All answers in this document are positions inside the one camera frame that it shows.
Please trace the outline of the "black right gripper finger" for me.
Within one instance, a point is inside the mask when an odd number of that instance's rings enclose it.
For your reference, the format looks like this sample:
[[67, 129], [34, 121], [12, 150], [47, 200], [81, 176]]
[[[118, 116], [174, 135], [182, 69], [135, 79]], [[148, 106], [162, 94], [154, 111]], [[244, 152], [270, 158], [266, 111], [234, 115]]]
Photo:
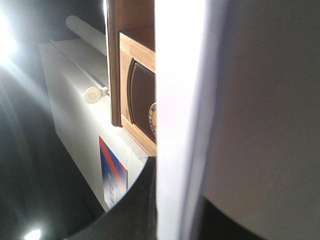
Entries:
[[156, 240], [157, 158], [149, 156], [128, 192], [108, 212], [104, 212], [95, 194], [86, 183], [85, 188], [93, 196], [93, 206], [85, 204], [93, 214], [93, 220], [66, 236], [65, 240]]

